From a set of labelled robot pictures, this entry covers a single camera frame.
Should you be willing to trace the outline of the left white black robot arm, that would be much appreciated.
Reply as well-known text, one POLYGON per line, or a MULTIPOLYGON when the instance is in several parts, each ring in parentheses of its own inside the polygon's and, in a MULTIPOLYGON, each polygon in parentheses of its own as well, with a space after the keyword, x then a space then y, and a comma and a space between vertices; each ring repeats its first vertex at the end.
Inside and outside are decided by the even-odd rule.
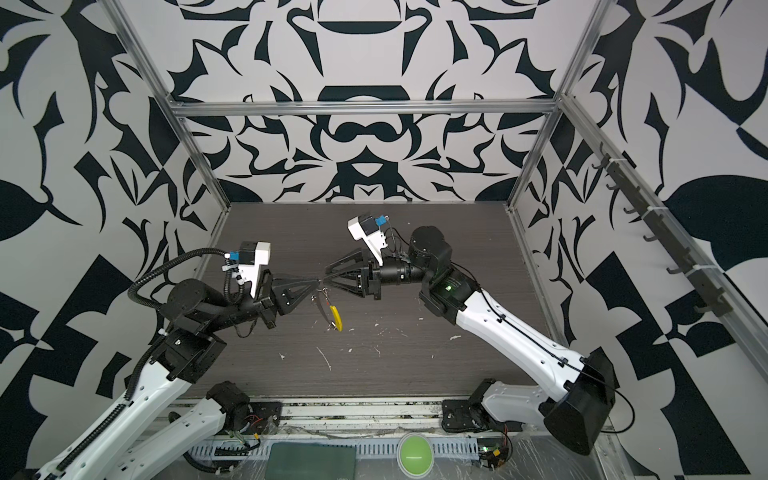
POLYGON ((232 252, 198 248, 149 271, 127 290, 128 298, 160 314, 168 325, 136 362, 123 395, 75 441, 37 470, 23 468, 17 479, 151 479, 201 441, 246 426, 250 398, 234 383, 220 382, 190 411, 146 440, 140 435, 187 392, 226 348, 219 332, 244 323, 273 328, 320 284, 312 277, 274 275, 271 246, 244 242, 232 252), (163 303, 141 295, 150 281, 196 257, 223 258, 223 271, 238 283, 236 293, 186 279, 163 303))

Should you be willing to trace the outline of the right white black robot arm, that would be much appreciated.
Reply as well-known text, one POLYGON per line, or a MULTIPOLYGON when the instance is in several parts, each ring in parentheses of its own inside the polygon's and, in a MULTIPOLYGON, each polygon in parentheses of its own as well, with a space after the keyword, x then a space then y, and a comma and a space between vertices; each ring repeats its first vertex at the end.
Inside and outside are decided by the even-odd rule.
POLYGON ((385 285, 419 285, 419 300, 433 315, 485 341, 536 382, 529 393, 497 380, 484 382, 471 401, 481 429, 509 422, 537 425, 570 451, 591 453, 622 396, 607 355, 595 350, 584 356, 507 310, 453 261, 452 247, 435 226, 414 230, 406 250, 391 250, 386 221, 358 216, 348 222, 352 238, 364 245, 328 265, 324 284, 374 299, 385 285))

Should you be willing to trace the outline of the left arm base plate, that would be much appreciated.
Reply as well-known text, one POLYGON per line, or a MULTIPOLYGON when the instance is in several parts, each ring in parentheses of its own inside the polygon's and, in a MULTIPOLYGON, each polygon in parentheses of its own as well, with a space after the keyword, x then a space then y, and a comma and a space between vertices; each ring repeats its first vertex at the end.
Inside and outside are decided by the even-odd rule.
POLYGON ((250 402, 245 410, 236 414, 235 430, 246 436, 268 434, 281 425, 282 409, 280 401, 250 402))

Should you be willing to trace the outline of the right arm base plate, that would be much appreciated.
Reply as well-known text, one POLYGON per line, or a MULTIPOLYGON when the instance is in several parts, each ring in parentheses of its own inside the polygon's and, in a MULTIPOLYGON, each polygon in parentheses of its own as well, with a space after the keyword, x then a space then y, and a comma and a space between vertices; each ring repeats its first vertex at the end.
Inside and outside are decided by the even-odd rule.
POLYGON ((443 400, 440 425, 448 433, 520 432, 523 430, 522 422, 494 420, 480 403, 467 399, 443 400))

